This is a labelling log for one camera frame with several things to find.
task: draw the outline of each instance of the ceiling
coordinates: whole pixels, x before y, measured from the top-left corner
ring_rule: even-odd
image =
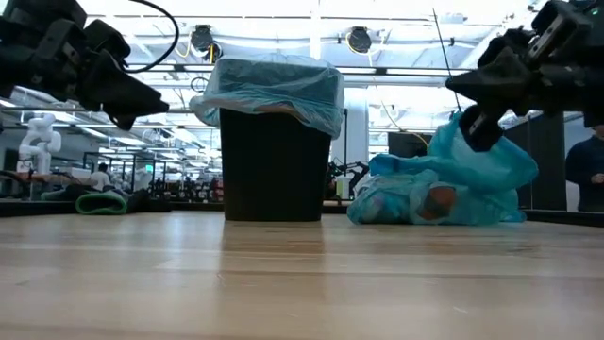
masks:
[[[124,35],[132,50],[127,58],[130,64],[154,61],[168,49],[175,37],[171,22],[152,8],[126,0],[78,2],[88,13],[89,22],[103,20]],[[180,29],[177,51],[164,61],[167,64],[208,63],[200,53],[189,48],[189,41],[196,25],[210,25],[212,37],[222,47],[224,56],[279,53],[313,56],[336,67],[424,69],[421,72],[444,69],[447,65],[453,70],[475,67],[489,40],[507,27],[529,24],[534,12],[528,10],[528,6],[543,3],[537,0],[491,1],[488,4],[474,0],[152,2],[169,11]],[[367,27],[372,38],[370,57],[353,53],[346,44],[346,34],[353,26]],[[136,75],[157,88],[172,109],[187,109],[189,100],[199,95],[190,86],[191,79],[198,76],[207,77],[208,74],[151,72]],[[370,95],[370,101],[373,101],[370,104],[383,102],[395,105],[397,111],[404,113],[401,117],[405,115],[405,126],[412,126],[414,121],[423,126],[430,121],[435,128],[445,119],[435,121],[431,115],[455,110],[458,100],[463,107],[471,105],[465,98],[456,98],[452,92],[442,88],[443,76],[433,78],[432,82],[426,82],[425,79],[430,77],[423,76],[424,83],[421,84],[418,76],[393,78],[395,80],[386,83],[376,77],[351,76],[346,78],[346,83],[348,86],[371,87],[378,95]],[[55,100],[44,95],[17,92],[11,101],[17,105],[38,106],[44,101]],[[104,114],[77,113],[76,117],[85,123],[109,124]],[[194,126],[196,129],[181,129],[176,133],[177,146],[220,148],[219,132],[203,127],[194,115],[186,114],[184,110],[182,113],[144,117],[137,124]],[[126,136],[113,128],[94,130],[107,135]],[[177,129],[167,130],[175,134]],[[142,139],[144,131],[144,128],[133,129],[127,137]],[[144,136],[147,143],[169,144],[165,139],[150,139],[149,136],[157,137],[153,129]]]

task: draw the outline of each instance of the crumpled plastic bag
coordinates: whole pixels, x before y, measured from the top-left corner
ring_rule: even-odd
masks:
[[[350,220],[420,225],[524,221],[515,189],[537,176],[537,163],[505,137],[488,152],[474,152],[461,135],[460,116],[437,129],[425,157],[375,156],[369,162],[371,179],[348,208]]]
[[[222,57],[203,95],[189,105],[199,120],[213,127],[220,126],[219,108],[283,112],[335,140],[344,117],[344,77],[326,61],[303,56]]]

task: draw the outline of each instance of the white robot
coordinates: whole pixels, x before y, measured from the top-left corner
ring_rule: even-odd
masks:
[[[55,115],[45,113],[42,118],[32,118],[27,122],[27,134],[19,145],[19,162],[17,172],[29,172],[35,170],[38,174],[50,174],[50,159],[52,152],[59,152],[61,148],[61,136],[53,131]],[[33,142],[40,140],[36,146]]]

